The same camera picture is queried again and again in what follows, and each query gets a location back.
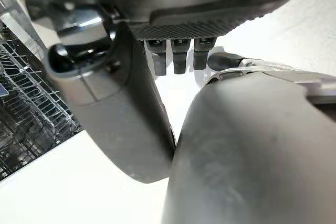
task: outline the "white floor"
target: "white floor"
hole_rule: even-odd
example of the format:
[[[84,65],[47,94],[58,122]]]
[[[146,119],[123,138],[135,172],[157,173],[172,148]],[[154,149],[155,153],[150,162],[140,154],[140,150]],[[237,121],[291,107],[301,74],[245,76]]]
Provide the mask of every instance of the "white floor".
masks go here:
[[[37,29],[50,43],[51,35]],[[336,1],[292,0],[219,38],[213,51],[223,50],[336,75]],[[173,74],[170,64],[167,76],[156,79],[176,135],[211,75],[209,69],[193,71],[192,60],[186,74]],[[132,181],[82,132],[0,183],[1,223],[157,224],[166,185],[167,179],[150,185]]]

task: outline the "dishwasher rack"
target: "dishwasher rack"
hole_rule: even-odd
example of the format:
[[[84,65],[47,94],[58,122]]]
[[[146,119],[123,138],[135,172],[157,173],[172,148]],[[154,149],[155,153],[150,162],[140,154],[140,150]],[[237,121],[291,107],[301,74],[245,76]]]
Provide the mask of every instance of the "dishwasher rack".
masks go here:
[[[80,131],[54,91],[14,40],[0,40],[0,180]]]

